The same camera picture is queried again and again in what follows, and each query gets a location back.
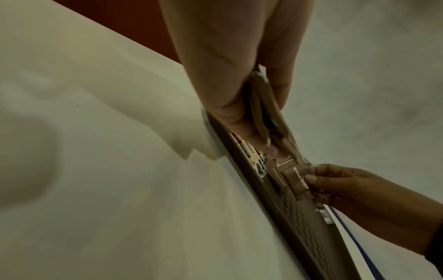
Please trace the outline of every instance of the fingernail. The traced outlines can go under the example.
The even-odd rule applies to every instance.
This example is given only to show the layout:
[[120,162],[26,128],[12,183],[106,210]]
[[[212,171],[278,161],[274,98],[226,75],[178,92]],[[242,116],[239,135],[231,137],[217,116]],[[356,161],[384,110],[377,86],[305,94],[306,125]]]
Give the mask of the fingernail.
[[274,145],[270,145],[269,148],[268,148],[268,154],[270,156],[273,156],[273,157],[278,157],[279,156],[279,152],[278,152],[277,147],[274,146]]
[[314,183],[317,180],[317,177],[315,177],[314,175],[306,175],[305,179],[306,181],[308,181],[308,183]]

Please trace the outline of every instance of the gray floor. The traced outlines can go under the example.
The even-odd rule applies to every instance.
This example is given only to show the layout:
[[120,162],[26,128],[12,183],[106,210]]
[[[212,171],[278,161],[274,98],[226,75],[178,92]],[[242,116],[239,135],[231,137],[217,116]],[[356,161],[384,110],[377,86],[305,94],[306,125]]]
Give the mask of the gray floor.
[[[365,168],[443,202],[442,12],[442,1],[317,2],[284,109],[309,160]],[[348,223],[386,279],[441,279]]]

